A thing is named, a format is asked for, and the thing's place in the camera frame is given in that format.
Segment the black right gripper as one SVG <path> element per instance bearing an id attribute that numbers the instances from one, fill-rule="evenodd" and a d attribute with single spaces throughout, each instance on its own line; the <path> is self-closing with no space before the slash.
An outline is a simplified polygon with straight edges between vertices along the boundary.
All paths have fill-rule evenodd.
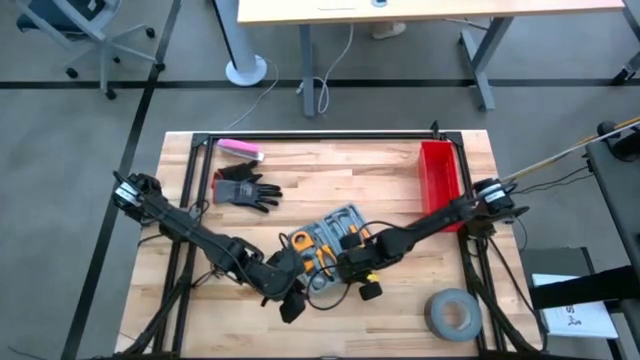
<path id="1" fill-rule="evenodd" d="M 342 252 L 338 255 L 337 270 L 345 284 L 366 282 L 374 270 L 381 270 L 395 263 L 390 253 L 392 232 L 380 232 L 373 240 L 362 240 L 357 233 L 340 239 Z"/>

